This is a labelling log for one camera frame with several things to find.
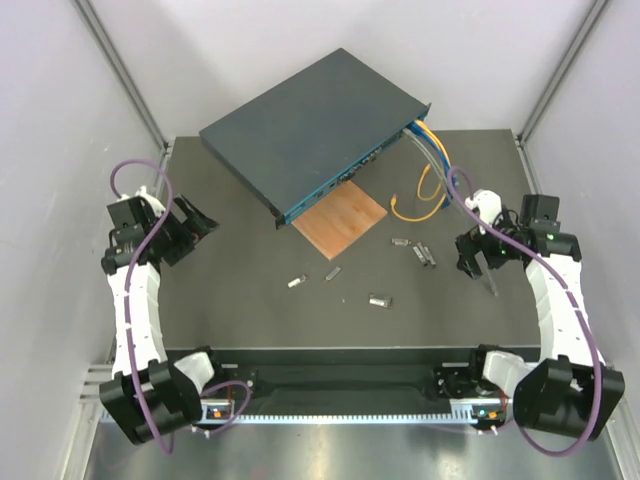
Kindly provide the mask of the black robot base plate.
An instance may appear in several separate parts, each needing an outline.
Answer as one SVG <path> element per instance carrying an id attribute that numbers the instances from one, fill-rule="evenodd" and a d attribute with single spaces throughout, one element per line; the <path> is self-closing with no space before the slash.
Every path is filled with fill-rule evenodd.
<path id="1" fill-rule="evenodd" d="M 499 399 L 471 374 L 472 347 L 206 348 L 215 380 L 241 380 L 258 416 L 364 416 L 449 411 L 452 399 Z"/>

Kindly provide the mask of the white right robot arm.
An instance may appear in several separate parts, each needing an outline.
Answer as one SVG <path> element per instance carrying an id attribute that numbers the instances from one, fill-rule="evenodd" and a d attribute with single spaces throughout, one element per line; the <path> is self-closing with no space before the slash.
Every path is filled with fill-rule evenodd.
<path id="1" fill-rule="evenodd" d="M 588 323 L 581 290 L 582 253 L 577 237 L 562 232 L 555 196 L 528 194 L 512 215 L 501 197 L 480 189 L 464 201 L 479 222 L 458 236 L 457 267 L 472 279 L 509 261 L 523 266 L 540 331 L 538 362 L 499 346 L 481 345 L 466 380 L 476 394 L 496 389 L 513 401 L 516 424 L 574 438 L 596 439 L 625 391 L 621 372 L 606 367 Z"/>

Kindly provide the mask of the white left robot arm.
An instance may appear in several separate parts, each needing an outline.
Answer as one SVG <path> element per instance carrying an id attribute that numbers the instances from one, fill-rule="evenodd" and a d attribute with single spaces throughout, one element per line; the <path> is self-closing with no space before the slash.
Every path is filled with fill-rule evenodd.
<path id="1" fill-rule="evenodd" d="M 218 224 L 182 195 L 174 199 L 185 218 L 140 188 L 108 205 L 113 222 L 101 259 L 113 296 L 116 348 L 111 380 L 99 398 L 128 440 L 140 445 L 199 420 L 201 394 L 216 396 L 227 374 L 209 348 L 171 361 L 159 317 L 161 267 L 173 266 Z"/>

